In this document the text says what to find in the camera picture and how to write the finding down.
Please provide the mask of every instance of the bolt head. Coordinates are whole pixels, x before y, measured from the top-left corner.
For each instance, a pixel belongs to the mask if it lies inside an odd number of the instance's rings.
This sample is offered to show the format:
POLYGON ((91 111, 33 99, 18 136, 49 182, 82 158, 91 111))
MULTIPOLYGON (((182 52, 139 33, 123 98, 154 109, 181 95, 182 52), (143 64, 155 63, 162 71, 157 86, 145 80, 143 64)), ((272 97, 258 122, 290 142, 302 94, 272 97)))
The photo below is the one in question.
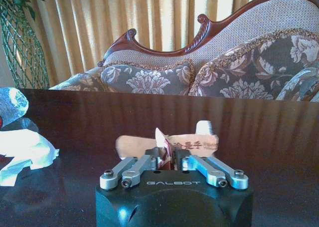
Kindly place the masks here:
POLYGON ((218 181, 218 186, 221 187, 221 188, 226 187, 227 184, 228 184, 228 182, 225 179, 221 179, 221 180, 218 181))
POLYGON ((237 177, 244 177, 245 172, 243 172, 242 170, 235 170, 235 176, 237 177))
POLYGON ((124 179, 121 181, 121 185, 124 189, 131 187, 132 181, 130 179, 124 179))
POLYGON ((114 174, 113 170, 105 170, 104 175, 107 177, 112 177, 114 174))

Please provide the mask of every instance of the table surface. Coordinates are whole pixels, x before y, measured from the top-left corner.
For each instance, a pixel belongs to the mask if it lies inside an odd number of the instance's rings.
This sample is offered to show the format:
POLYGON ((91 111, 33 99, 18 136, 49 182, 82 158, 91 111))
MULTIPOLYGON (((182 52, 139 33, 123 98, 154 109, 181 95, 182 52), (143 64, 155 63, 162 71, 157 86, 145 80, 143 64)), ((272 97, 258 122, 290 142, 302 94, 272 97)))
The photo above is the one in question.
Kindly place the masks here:
MULTIPOLYGON (((211 120, 216 156, 253 186, 253 226, 318 226, 319 104, 167 95, 22 90, 26 117, 57 149, 43 169, 0 187, 0 227, 95 226, 95 186, 119 162, 121 135, 194 133, 211 120)), ((0 165, 10 158, 1 157, 0 165)))

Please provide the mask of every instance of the floral pillow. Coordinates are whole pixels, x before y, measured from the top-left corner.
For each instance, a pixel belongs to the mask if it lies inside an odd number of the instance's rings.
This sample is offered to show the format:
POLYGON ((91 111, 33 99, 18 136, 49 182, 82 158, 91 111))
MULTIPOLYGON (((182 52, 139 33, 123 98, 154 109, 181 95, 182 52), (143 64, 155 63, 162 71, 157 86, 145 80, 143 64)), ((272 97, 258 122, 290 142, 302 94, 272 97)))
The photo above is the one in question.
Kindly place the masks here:
POLYGON ((206 63, 189 95, 276 99, 297 73, 318 61, 318 34, 300 28, 275 31, 206 63))
POLYGON ((104 69, 101 80, 110 92, 187 95, 194 75, 190 59, 164 67, 113 62, 104 69))
POLYGON ((87 73, 76 74, 50 89, 69 91, 105 91, 100 78, 91 76, 87 73))

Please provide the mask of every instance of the beige curtain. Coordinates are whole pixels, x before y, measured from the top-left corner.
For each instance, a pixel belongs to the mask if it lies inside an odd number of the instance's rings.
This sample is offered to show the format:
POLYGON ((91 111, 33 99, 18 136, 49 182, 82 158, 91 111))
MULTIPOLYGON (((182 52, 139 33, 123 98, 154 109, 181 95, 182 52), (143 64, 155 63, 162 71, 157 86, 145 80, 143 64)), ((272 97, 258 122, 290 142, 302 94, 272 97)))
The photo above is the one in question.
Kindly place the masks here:
POLYGON ((36 21, 29 20, 42 42, 53 86, 95 67, 129 28, 136 28, 136 38, 144 46, 176 50, 196 35, 199 14, 223 20, 249 1, 33 0, 36 21))

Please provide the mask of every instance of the green wire plant stand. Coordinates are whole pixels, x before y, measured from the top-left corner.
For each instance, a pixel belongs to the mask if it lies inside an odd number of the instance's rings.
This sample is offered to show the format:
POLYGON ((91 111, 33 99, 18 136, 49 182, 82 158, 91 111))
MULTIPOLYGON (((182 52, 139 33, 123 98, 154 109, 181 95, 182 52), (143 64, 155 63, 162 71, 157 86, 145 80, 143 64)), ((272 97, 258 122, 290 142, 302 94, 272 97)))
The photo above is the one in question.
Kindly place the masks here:
POLYGON ((48 89, 44 53, 23 9, 1 2, 0 10, 3 49, 16 88, 48 89))

